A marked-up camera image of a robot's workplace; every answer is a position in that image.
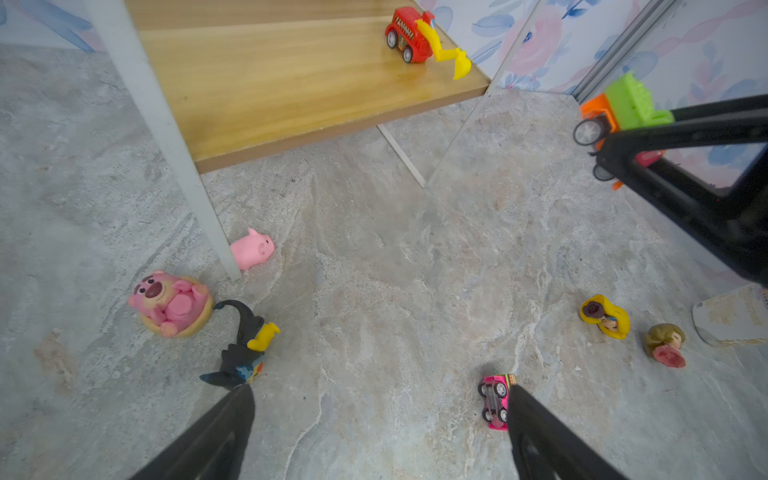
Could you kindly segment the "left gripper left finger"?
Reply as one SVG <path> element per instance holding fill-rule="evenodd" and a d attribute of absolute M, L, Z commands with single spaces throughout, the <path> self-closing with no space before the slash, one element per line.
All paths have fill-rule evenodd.
<path fill-rule="evenodd" d="M 236 387 L 133 477 L 237 479 L 255 411 L 251 387 Z"/>

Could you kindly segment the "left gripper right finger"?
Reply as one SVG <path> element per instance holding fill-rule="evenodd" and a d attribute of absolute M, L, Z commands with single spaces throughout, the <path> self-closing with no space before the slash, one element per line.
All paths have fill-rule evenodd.
<path fill-rule="evenodd" d="M 521 479 L 622 479 L 605 461 L 522 386 L 509 388 L 508 434 Z"/>

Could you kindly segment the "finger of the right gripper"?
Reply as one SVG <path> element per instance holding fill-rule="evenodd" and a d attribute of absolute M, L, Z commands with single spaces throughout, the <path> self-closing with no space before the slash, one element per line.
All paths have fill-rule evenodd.
<path fill-rule="evenodd" d="M 742 278 L 767 280 L 767 156 L 729 187 L 716 189 L 641 152 L 767 142 L 765 108 L 699 117 L 608 136 L 596 164 L 614 175 Z"/>
<path fill-rule="evenodd" d="M 679 122 L 725 114 L 752 112 L 759 109 L 765 109 L 767 105 L 768 95 L 763 94 L 677 108 L 673 109 L 671 113 L 674 116 L 675 121 Z"/>

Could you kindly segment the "pink toy car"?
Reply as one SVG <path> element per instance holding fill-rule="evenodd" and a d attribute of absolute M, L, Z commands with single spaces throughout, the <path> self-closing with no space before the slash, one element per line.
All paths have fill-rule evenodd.
<path fill-rule="evenodd" d="M 486 376 L 478 385 L 478 392 L 484 399 L 482 418 L 491 430 L 508 430 L 509 390 L 516 384 L 514 374 L 504 374 Z"/>

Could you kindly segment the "green orange toy truck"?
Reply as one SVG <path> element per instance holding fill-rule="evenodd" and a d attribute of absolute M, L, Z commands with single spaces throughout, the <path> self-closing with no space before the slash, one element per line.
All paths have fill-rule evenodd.
<path fill-rule="evenodd" d="M 581 121 L 572 136 L 577 145 L 591 146 L 593 157 L 610 134 L 675 122 L 670 110 L 654 107 L 651 91 L 632 72 L 622 75 L 602 94 L 582 104 L 580 113 Z"/>

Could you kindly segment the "red yellow toy excavator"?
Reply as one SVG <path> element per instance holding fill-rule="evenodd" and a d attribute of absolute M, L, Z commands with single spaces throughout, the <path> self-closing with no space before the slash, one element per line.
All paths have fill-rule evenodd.
<path fill-rule="evenodd" d="M 460 48 L 445 49 L 435 28 L 435 16 L 430 11 L 419 12 L 414 7 L 395 10 L 385 30 L 386 44 L 401 52 L 407 64 L 424 63 L 429 58 L 437 62 L 453 61 L 453 79 L 469 74 L 472 62 Z"/>

